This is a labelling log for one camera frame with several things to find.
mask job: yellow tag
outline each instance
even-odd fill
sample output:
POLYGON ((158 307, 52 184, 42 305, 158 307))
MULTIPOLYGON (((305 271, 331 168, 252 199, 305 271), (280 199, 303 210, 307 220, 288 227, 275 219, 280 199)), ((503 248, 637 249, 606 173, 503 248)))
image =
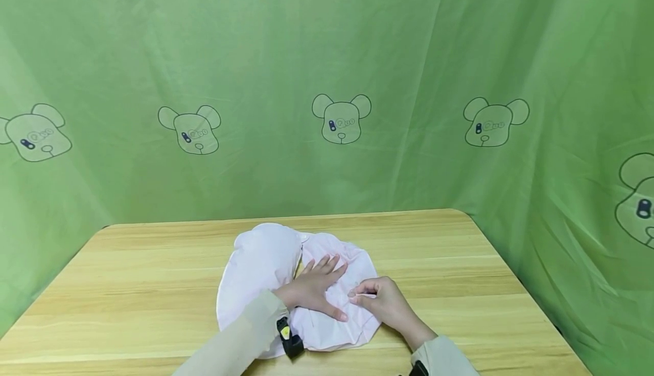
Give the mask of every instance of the yellow tag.
POLYGON ((284 328, 280 331, 281 336, 288 341, 290 338, 290 328, 288 326, 284 326, 284 328))

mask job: bear ear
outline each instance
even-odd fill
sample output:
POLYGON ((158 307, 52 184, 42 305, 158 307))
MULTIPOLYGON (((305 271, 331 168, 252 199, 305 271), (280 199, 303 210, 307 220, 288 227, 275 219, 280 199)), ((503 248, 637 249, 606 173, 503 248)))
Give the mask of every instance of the bear ear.
POLYGON ((64 117, 61 116, 59 110, 56 110, 52 106, 46 103, 38 103, 32 108, 32 114, 43 116, 44 118, 50 119, 56 127, 61 127, 65 125, 64 117))
POLYGON ((654 154, 652 153, 633 155, 620 167, 621 181, 632 189, 649 177, 654 177, 654 154))
POLYGON ((173 121, 178 116, 177 112, 168 108, 168 106, 162 106, 159 109, 159 123, 166 129, 175 130, 175 123, 173 121))
POLYGON ((475 116, 477 116, 479 111, 487 106, 489 106, 489 102, 486 99, 482 97, 475 98, 466 105, 466 108, 463 110, 463 117, 472 122, 475 120, 475 116))
POLYGON ((218 114, 218 111, 211 106, 202 105, 196 113, 208 121, 208 125, 211 126, 211 129, 216 129, 216 127, 220 126, 220 115, 218 114))
POLYGON ((334 103, 334 101, 331 100, 330 97, 328 97, 324 93, 321 93, 320 95, 315 97, 315 99, 313 100, 313 104, 311 105, 313 114, 318 118, 324 118, 325 110, 327 109, 327 106, 330 106, 332 103, 334 103))
POLYGON ((370 114, 372 105, 370 104, 370 99, 367 96, 357 95, 350 103, 356 106, 359 110, 359 119, 363 119, 370 114))
POLYGON ((511 109, 513 113, 513 118, 511 120, 512 125, 522 125, 522 123, 527 121, 529 117, 529 105, 527 102, 516 99, 510 104, 506 105, 508 109, 511 109))
POLYGON ((9 123, 9 119, 0 118, 0 144, 11 143, 11 139, 9 138, 7 130, 5 129, 7 127, 7 123, 9 123))

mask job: left hand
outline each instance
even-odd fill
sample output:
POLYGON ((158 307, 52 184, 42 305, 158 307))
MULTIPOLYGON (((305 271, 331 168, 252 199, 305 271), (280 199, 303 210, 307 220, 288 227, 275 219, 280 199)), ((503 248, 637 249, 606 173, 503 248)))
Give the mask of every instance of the left hand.
POLYGON ((288 310, 296 307, 322 312, 339 321, 347 321, 347 315, 332 306, 325 298, 325 293, 334 282, 338 281, 347 269, 347 263, 334 271, 340 256, 330 258, 326 255, 316 264, 311 260, 304 270, 291 282, 273 291, 288 310))

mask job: pink garment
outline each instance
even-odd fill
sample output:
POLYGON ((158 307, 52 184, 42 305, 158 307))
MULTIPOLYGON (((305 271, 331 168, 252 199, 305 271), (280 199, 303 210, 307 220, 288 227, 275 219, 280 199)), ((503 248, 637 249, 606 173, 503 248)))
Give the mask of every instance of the pink garment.
MULTIPOLYGON (((349 303, 347 293, 359 282, 377 277, 370 256, 352 243, 339 241, 327 233, 300 233, 279 224, 260 224, 238 235, 218 288, 216 315, 220 329, 226 328, 263 290, 288 284, 297 269, 300 255, 306 265, 326 254, 340 254, 337 268, 349 267, 336 284, 327 289, 328 302, 345 312, 349 320, 340 323, 321 312, 296 308, 290 315, 293 332, 300 335, 309 350, 330 351, 361 346, 369 342, 379 321, 366 309, 349 303)), ((259 358, 284 355, 279 337, 259 358)))

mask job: hand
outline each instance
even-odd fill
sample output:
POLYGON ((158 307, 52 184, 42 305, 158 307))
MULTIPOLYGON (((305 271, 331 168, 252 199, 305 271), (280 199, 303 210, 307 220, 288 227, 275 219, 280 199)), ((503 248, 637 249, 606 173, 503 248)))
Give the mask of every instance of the hand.
POLYGON ((339 321, 347 321, 345 312, 332 306, 325 298, 328 287, 343 277, 347 269, 347 263, 345 263, 334 271, 339 260, 339 255, 331 259, 326 255, 317 264, 311 260, 293 281, 272 293, 282 300, 288 310, 302 307, 322 312, 339 321))
POLYGON ((369 310, 384 324, 400 332, 412 351, 438 337, 413 312, 395 281, 388 277, 367 279, 351 290, 348 296, 351 303, 369 310), (377 296, 370 298, 366 294, 377 296))

